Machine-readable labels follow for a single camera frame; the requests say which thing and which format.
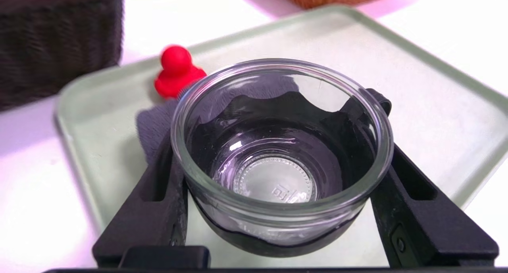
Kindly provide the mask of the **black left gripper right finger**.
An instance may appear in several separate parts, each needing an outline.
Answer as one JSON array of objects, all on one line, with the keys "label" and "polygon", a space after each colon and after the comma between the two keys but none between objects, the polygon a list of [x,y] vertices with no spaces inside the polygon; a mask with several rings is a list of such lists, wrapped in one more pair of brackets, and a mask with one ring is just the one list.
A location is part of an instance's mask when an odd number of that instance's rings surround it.
[{"label": "black left gripper right finger", "polygon": [[370,198],[391,268],[486,267],[499,255],[497,242],[397,146]]}]

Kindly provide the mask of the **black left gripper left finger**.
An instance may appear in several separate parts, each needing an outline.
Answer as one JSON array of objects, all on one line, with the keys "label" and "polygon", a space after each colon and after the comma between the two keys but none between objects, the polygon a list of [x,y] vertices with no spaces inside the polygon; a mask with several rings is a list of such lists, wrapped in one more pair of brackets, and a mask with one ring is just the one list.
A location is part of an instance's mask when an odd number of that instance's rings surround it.
[{"label": "black left gripper left finger", "polygon": [[154,160],[95,242],[98,266],[118,266],[134,246],[183,246],[187,234],[187,192],[169,142]]}]

